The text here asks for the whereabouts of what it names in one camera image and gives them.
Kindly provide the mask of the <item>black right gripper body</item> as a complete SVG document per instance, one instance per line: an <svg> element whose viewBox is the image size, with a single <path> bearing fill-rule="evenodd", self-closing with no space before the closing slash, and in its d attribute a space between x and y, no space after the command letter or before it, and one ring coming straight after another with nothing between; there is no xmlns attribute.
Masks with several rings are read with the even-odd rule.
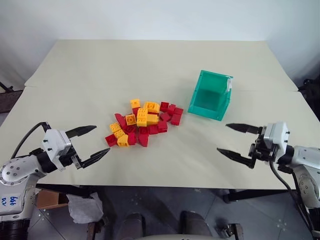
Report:
<svg viewBox="0 0 320 240"><path fill-rule="evenodd" d="M256 164L256 160L264 162L274 162L278 153L278 145L270 139L272 127L263 126L258 134L258 138L251 144L248 156L251 157L251 166Z"/></svg>

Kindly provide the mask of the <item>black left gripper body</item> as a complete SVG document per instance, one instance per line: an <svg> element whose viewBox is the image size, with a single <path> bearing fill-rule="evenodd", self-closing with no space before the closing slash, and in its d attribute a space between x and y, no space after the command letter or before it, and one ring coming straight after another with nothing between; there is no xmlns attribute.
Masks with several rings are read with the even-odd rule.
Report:
<svg viewBox="0 0 320 240"><path fill-rule="evenodd" d="M63 167L70 166L71 164L74 164L77 169L83 167L83 163L73 146L70 147L66 154L59 157L59 161Z"/></svg>

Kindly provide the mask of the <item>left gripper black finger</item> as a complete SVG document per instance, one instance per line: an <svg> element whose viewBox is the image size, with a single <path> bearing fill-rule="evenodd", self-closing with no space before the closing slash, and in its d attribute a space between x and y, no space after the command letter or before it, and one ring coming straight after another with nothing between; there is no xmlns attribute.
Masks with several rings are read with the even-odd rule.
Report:
<svg viewBox="0 0 320 240"><path fill-rule="evenodd" d="M74 129L66 131L65 134L69 139L74 137L80 137L94 130L96 127L97 127L96 125L80 126L80 127L76 127Z"/></svg>
<svg viewBox="0 0 320 240"><path fill-rule="evenodd" d="M90 165L98 162L98 161L99 161L103 156L105 156L109 151L110 151L110 148L106 148L106 149L103 149L103 150L101 150L101 151L98 151L98 152L92 154L89 159L81 162L81 164L80 164L81 167L84 169L84 168L87 168L87 167L89 167Z"/></svg>

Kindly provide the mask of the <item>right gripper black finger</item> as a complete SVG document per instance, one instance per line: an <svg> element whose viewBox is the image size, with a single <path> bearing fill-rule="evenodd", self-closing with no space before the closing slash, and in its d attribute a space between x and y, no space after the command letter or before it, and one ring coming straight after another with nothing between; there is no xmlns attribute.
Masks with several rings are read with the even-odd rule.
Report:
<svg viewBox="0 0 320 240"><path fill-rule="evenodd" d="M244 157L240 153L222 148L217 148L216 150L225 157L229 158L230 160L243 164L249 167L250 169L253 169L255 167L256 160L252 157Z"/></svg>
<svg viewBox="0 0 320 240"><path fill-rule="evenodd" d="M225 126L241 133L251 133L255 135L260 134L260 127L249 125L249 124L228 123Z"/></svg>

